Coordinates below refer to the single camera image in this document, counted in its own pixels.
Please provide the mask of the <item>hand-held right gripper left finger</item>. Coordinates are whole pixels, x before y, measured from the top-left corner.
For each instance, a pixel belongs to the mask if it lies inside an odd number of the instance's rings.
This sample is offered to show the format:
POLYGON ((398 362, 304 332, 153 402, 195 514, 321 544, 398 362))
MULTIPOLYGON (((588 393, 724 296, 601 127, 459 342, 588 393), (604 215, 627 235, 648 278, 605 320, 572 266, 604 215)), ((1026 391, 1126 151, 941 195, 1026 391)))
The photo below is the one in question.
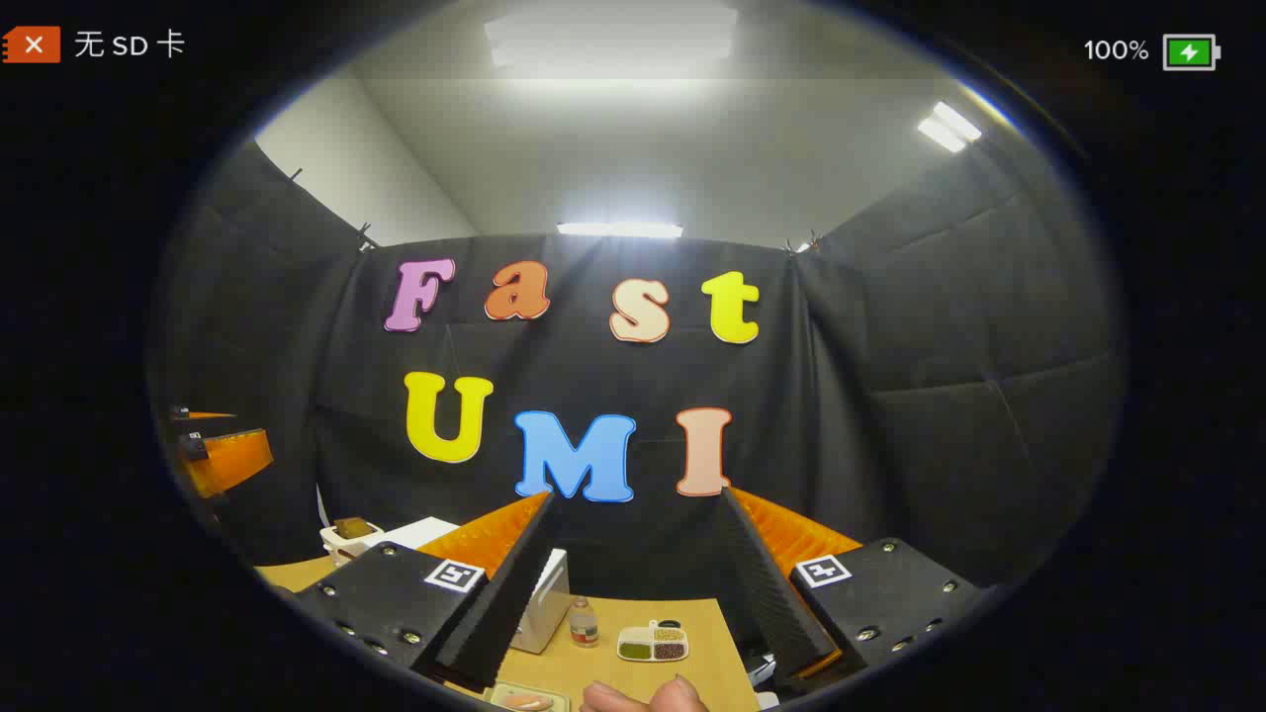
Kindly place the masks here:
POLYGON ((548 563, 555 492, 430 542, 381 541, 294 595, 309 620, 390 666, 476 692, 492 685, 548 563))

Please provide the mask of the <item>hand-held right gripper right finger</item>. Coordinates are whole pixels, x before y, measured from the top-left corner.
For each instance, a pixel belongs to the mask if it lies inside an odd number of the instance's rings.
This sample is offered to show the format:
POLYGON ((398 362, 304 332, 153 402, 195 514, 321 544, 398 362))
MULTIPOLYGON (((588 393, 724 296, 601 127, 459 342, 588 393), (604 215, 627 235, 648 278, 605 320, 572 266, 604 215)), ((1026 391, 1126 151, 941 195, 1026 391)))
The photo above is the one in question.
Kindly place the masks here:
POLYGON ((862 544, 737 488, 720 492, 715 522, 774 680, 795 692, 904 663, 993 595, 901 538, 862 544))

